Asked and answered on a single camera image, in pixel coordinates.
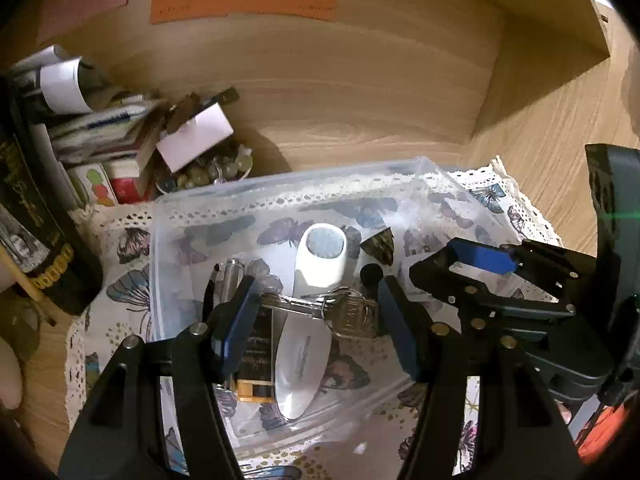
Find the person's right hand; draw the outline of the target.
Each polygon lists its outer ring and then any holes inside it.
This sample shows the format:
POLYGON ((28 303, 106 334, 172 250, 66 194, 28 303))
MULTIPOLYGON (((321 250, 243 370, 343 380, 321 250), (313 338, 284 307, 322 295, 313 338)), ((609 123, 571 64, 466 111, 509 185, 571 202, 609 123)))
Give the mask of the person's right hand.
POLYGON ((564 406, 563 404, 559 404, 558 405, 560 414, 562 416, 562 419, 564 420, 564 422, 568 425, 570 423, 570 421, 572 420, 572 413, 570 412, 570 410, 564 406))

